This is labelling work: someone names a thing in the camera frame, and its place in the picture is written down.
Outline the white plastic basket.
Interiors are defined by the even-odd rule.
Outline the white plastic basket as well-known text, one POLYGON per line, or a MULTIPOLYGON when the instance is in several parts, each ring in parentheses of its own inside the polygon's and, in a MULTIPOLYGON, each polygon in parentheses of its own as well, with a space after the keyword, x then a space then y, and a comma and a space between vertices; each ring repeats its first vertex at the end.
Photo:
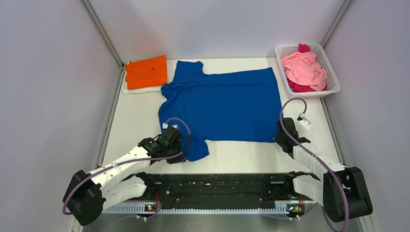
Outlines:
POLYGON ((275 53, 289 97, 321 98, 341 90, 320 44, 281 44, 275 47, 275 53))

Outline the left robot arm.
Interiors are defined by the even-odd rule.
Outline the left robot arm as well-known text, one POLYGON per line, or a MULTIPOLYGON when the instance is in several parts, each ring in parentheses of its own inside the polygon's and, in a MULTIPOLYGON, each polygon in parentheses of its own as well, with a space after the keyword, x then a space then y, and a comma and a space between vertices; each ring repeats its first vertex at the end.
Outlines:
POLYGON ((63 197, 62 212, 72 215, 86 226, 104 210, 131 198, 151 199, 155 194, 153 180, 142 172, 157 161, 179 162, 182 157, 183 133, 168 127, 154 138, 141 140, 117 160, 90 172, 76 172, 63 197))

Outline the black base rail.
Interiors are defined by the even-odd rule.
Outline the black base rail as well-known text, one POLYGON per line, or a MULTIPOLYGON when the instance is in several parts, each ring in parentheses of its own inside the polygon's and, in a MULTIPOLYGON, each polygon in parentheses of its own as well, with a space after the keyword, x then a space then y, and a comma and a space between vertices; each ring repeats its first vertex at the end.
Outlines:
POLYGON ((136 200, 158 201, 162 209, 274 209, 280 203, 308 203, 285 191, 285 174, 149 174, 136 200))

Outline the folded orange t-shirt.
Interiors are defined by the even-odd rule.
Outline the folded orange t-shirt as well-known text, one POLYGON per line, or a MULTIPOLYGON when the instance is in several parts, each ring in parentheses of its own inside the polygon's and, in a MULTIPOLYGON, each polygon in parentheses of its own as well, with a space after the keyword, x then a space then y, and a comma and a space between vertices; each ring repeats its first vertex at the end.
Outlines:
POLYGON ((125 65, 127 90, 159 87, 168 82, 166 55, 129 61, 125 65))

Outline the folded white t-shirt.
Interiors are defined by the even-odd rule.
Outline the folded white t-shirt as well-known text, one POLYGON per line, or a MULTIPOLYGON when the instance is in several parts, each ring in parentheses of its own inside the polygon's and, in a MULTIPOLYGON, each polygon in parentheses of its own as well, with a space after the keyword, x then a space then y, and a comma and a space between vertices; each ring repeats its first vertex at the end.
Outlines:
POLYGON ((124 89, 123 93, 125 95, 129 95, 129 94, 153 93, 153 92, 160 92, 160 91, 161 91, 161 86, 158 86, 158 87, 144 87, 144 88, 138 88, 138 89, 124 89))

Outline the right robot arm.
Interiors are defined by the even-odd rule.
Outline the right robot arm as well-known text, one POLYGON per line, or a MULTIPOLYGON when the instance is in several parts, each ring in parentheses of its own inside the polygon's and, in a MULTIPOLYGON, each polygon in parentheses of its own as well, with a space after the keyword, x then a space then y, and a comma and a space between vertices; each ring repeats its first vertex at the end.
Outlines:
POLYGON ((324 208, 333 222, 342 222, 373 213, 373 204, 363 172, 357 167, 347 167, 329 159, 314 147, 310 140, 300 137, 294 120, 278 120, 275 142, 293 160, 309 172, 286 174, 283 192, 289 199, 304 195, 324 208))

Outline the blue printed t-shirt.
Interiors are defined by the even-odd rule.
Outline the blue printed t-shirt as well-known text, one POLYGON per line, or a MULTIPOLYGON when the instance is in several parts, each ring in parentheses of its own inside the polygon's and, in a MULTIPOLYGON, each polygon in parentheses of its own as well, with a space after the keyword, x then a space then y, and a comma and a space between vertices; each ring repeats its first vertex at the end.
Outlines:
POLYGON ((177 125, 189 161, 209 154, 206 142, 272 143, 281 100, 272 68, 206 74, 202 62, 178 61, 172 82, 161 88, 160 124, 177 125))

